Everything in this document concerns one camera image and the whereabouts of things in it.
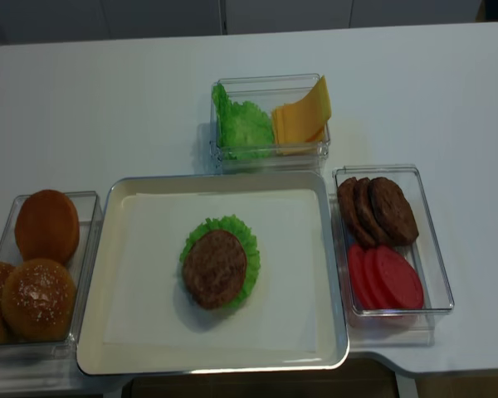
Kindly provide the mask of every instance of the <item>white tray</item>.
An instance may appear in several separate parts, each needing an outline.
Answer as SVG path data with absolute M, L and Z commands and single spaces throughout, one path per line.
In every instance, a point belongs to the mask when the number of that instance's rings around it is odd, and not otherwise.
M 207 217 L 252 228 L 261 271 L 207 312 L 178 262 Z M 325 183 L 312 172 L 130 178 L 111 189 L 77 351 L 90 375 L 328 369 L 347 356 Z

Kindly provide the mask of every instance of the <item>tray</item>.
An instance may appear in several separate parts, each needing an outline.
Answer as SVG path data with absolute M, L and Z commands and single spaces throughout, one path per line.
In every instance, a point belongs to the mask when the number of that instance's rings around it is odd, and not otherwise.
M 277 106 L 291 104 L 307 95 L 320 76 L 317 74 L 220 79 L 233 102 L 251 101 L 271 117 Z M 329 155 L 330 131 L 325 126 L 323 140 L 314 143 L 290 143 L 253 147 L 220 148 L 217 143 L 221 125 L 217 122 L 216 107 L 212 102 L 210 143 L 212 161 L 219 172 L 262 172 L 273 170 L 319 171 Z M 244 158 L 233 158 L 242 155 Z
M 363 329 L 360 336 L 364 344 L 368 344 L 373 337 L 395 344 L 398 340 L 395 336 L 402 337 L 404 344 L 415 342 L 431 344 L 431 331 L 441 316 L 453 310 L 454 299 L 417 168 L 413 165 L 343 167 L 335 169 L 333 175 L 336 189 L 350 177 L 357 179 L 387 177 L 395 181 L 408 199 L 419 229 L 419 237 L 412 245 L 397 247 L 395 250 L 417 271 L 424 289 L 424 308 L 366 310 L 361 307 L 350 283 L 346 253 L 354 243 L 354 238 L 343 222 L 337 201 L 334 202 L 332 210 L 336 255 L 351 332 L 357 332 L 353 329 Z
M 57 342 L 15 342 L 0 345 L 0 361 L 21 358 L 37 360 L 73 357 L 81 322 L 90 276 L 94 266 L 95 251 L 100 238 L 103 215 L 95 192 L 70 192 L 66 194 L 74 203 L 80 220 L 80 241 L 76 252 L 66 265 L 77 287 L 76 303 L 71 326 L 66 338 Z M 0 261 L 20 265 L 22 256 L 15 241 L 15 224 L 18 212 L 28 195 L 16 197 L 0 241 Z
M 236 312 L 205 312 L 183 291 L 178 256 L 206 217 L 231 214 L 258 239 L 260 276 Z M 130 178 L 111 188 L 77 351 L 83 372 L 330 369 L 348 350 L 317 174 Z

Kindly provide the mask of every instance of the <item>red tomato slice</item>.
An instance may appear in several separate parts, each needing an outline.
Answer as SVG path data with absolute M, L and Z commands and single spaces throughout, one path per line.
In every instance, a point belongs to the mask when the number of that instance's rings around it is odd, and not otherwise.
M 349 261 L 350 282 L 359 303 L 364 309 L 375 309 L 364 277 L 364 251 L 355 243 L 350 246 L 347 259 Z
M 391 299 L 390 296 L 386 294 L 382 287 L 381 281 L 378 279 L 378 276 L 375 272 L 375 254 L 375 249 L 369 249 L 365 253 L 364 258 L 365 280 L 367 281 L 369 292 L 371 293 L 371 297 L 373 298 L 375 308 L 396 308 L 397 306 L 395 305 L 395 302 Z
M 421 280 L 415 269 L 399 253 L 387 246 L 376 249 L 374 268 L 384 292 L 397 308 L 419 309 L 424 305 Z

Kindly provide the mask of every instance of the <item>clear plastic container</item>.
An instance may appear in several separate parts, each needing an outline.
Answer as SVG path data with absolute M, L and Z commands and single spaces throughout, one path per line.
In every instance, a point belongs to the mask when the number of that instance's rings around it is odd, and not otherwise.
M 374 331 L 375 334 L 384 329 L 391 330 L 391 332 L 432 331 L 438 317 L 453 310 L 454 299 L 417 168 L 412 165 L 344 167 L 334 170 L 333 175 L 336 189 L 343 181 L 351 177 L 357 179 L 386 177 L 393 180 L 403 190 L 404 196 L 411 205 L 419 230 L 419 236 L 412 245 L 397 247 L 395 250 L 403 255 L 417 271 L 424 290 L 424 307 L 422 309 L 364 309 L 354 295 L 349 277 L 347 252 L 354 243 L 354 238 L 339 213 L 337 201 L 333 201 L 335 248 L 349 325 L 352 328 Z
M 233 102 L 251 101 L 271 117 L 277 106 L 291 104 L 310 92 L 319 75 L 288 75 L 246 79 L 221 79 L 225 91 Z M 273 144 L 253 147 L 218 147 L 221 125 L 217 122 L 216 107 L 211 109 L 212 162 L 218 172 L 260 172 L 266 170 L 310 169 L 319 172 L 329 154 L 330 132 L 325 126 L 322 141 L 314 143 Z M 235 156 L 251 158 L 236 159 Z
M 66 338 L 57 342 L 12 342 L 0 344 L 0 361 L 19 359 L 51 360 L 75 357 L 76 345 L 81 330 L 83 312 L 89 291 L 90 277 L 94 267 L 103 212 L 95 192 L 72 192 L 66 194 L 74 203 L 80 220 L 80 241 L 76 252 L 66 265 L 77 287 L 76 303 L 71 325 Z M 22 263 L 15 241 L 15 224 L 22 203 L 28 195 L 15 198 L 0 241 L 0 261 L 14 266 Z

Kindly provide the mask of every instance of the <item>cabinet door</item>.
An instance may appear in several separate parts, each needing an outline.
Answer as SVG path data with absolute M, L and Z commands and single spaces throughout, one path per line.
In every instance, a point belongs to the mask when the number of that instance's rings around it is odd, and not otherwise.
M 0 0 L 0 40 L 7 43 L 109 38 L 99 0 Z
M 102 0 L 111 38 L 221 35 L 219 0 Z
M 481 0 L 354 0 L 350 27 L 474 22 Z
M 226 0 L 227 34 L 349 27 L 352 0 Z

